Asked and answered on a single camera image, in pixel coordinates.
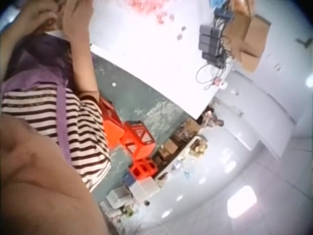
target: light fixture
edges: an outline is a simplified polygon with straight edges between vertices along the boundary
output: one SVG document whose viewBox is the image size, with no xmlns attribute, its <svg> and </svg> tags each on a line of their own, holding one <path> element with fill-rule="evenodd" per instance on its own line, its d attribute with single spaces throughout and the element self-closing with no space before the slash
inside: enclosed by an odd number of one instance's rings
<svg viewBox="0 0 313 235">
<path fill-rule="evenodd" d="M 183 197 L 184 197 L 183 195 L 178 196 L 178 198 L 176 199 L 176 201 L 179 202 Z"/>
<path fill-rule="evenodd" d="M 250 186 L 242 187 L 227 201 L 227 212 L 229 217 L 237 218 L 246 212 L 257 202 L 257 198 Z"/>
<path fill-rule="evenodd" d="M 168 211 L 164 212 L 162 215 L 162 219 L 164 219 L 165 217 L 168 217 L 171 212 L 172 212 L 172 210 L 168 210 Z"/>
<path fill-rule="evenodd" d="M 235 161 L 231 161 L 230 163 L 228 163 L 225 166 L 225 173 L 228 174 L 229 172 L 231 172 L 235 167 L 236 167 L 236 162 Z"/>
<path fill-rule="evenodd" d="M 205 178 L 205 177 L 201 178 L 201 179 L 199 180 L 199 185 L 202 185 L 205 181 L 206 181 L 206 178 Z"/>
<path fill-rule="evenodd" d="M 313 73 L 307 78 L 307 80 L 305 81 L 305 85 L 308 88 L 313 89 Z"/>
</svg>

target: striped shirt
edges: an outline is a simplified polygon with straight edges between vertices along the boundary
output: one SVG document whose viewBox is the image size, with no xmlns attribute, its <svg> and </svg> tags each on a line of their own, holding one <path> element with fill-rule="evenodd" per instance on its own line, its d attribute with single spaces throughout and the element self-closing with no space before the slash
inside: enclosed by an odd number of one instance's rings
<svg viewBox="0 0 313 235">
<path fill-rule="evenodd" d="M 40 134 L 58 143 L 56 89 L 56 85 L 42 84 L 32 91 L 7 92 L 3 96 L 2 112 L 23 118 Z M 93 191 L 111 167 L 102 112 L 92 97 L 79 99 L 70 89 L 66 90 L 66 104 L 72 165 Z"/>
</svg>

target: teal floor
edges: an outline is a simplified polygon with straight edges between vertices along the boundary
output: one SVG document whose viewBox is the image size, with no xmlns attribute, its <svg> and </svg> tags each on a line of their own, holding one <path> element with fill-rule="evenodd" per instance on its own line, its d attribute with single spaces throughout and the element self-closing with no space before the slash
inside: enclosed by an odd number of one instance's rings
<svg viewBox="0 0 313 235">
<path fill-rule="evenodd" d="M 157 147 L 187 117 L 176 104 L 112 63 L 96 57 L 94 64 L 101 94 L 114 104 L 123 121 L 143 121 L 155 138 Z M 122 184 L 122 176 L 130 163 L 131 158 L 121 147 L 112 152 L 112 168 L 92 193 L 97 202 Z"/>
</svg>

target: white tabletop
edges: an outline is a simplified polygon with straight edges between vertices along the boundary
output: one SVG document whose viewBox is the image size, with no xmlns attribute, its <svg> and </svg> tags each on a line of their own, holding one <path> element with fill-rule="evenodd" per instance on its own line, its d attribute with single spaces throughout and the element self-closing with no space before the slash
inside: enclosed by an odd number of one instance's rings
<svg viewBox="0 0 313 235">
<path fill-rule="evenodd" d="M 175 20 L 158 24 L 155 15 L 134 12 L 126 0 L 94 0 L 90 23 L 91 50 L 148 84 L 193 118 L 198 118 L 218 88 L 196 82 L 206 64 L 198 49 L 201 24 L 211 24 L 209 0 L 173 0 L 165 9 Z M 178 40 L 181 28 L 186 27 Z M 231 65 L 223 73 L 227 76 Z M 206 67 L 200 81 L 209 81 L 218 69 Z"/>
</svg>

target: purple strap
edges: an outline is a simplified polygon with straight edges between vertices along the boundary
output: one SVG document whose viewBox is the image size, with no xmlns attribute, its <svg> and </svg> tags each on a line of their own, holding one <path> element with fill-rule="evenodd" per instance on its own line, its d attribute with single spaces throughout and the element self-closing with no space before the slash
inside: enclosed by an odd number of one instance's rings
<svg viewBox="0 0 313 235">
<path fill-rule="evenodd" d="M 67 138 L 67 112 L 66 112 L 66 80 L 58 69 L 53 70 L 38 65 L 36 69 L 22 71 L 11 77 L 2 84 L 1 98 L 7 92 L 20 89 L 29 91 L 42 82 L 50 82 L 58 85 L 56 101 L 56 122 L 59 146 L 61 147 L 66 160 L 71 164 L 71 156 Z"/>
<path fill-rule="evenodd" d="M 65 159 L 72 163 L 67 137 L 66 89 L 64 86 L 58 86 L 57 88 L 57 134 L 59 146 L 63 151 Z"/>
</svg>

